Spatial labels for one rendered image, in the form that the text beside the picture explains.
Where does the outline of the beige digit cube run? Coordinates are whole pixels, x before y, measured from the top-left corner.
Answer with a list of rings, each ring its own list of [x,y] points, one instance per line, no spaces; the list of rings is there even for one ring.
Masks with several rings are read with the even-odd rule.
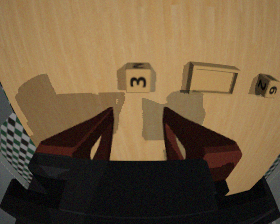
[[[264,98],[275,98],[279,87],[280,82],[273,76],[260,73],[255,89]]]
[[[150,93],[150,63],[127,63],[125,69],[125,83],[127,93]]]

